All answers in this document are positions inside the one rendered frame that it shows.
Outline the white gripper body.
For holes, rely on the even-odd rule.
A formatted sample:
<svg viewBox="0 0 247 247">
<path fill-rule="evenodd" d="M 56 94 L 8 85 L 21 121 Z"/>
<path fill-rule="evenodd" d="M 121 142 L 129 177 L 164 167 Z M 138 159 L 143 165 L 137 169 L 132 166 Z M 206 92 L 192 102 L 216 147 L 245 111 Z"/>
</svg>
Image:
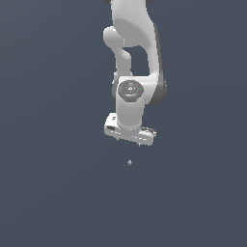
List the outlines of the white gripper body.
<svg viewBox="0 0 247 247">
<path fill-rule="evenodd" d="M 141 143 L 141 145 L 151 146 L 156 137 L 156 131 L 152 128 L 138 126 L 136 129 L 124 129 L 118 125 L 116 113 L 110 113 L 104 124 L 104 133 L 113 138 Z"/>
</svg>

